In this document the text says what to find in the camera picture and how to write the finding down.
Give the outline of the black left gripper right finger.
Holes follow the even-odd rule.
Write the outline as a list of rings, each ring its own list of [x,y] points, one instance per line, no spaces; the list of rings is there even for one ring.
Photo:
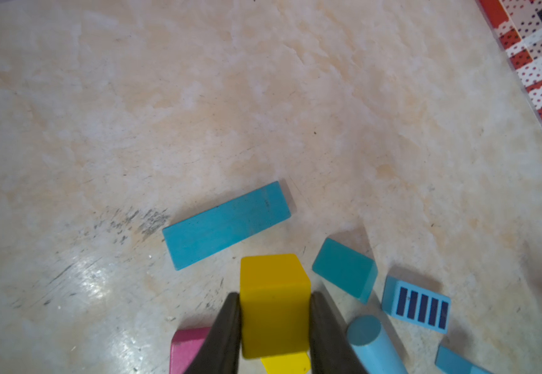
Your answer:
[[[311,372],[367,374],[324,294],[311,294],[309,311]]]

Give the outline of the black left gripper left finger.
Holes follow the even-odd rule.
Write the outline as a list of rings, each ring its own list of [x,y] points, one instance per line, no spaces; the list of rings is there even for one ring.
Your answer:
[[[237,292],[232,292],[226,297],[199,353],[185,373],[237,373],[240,347],[240,298]]]

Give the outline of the yellow cube block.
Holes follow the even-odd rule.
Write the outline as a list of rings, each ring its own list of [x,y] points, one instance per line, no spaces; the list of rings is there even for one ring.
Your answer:
[[[242,258],[243,357],[255,359],[306,352],[310,299],[311,281],[296,255]]]

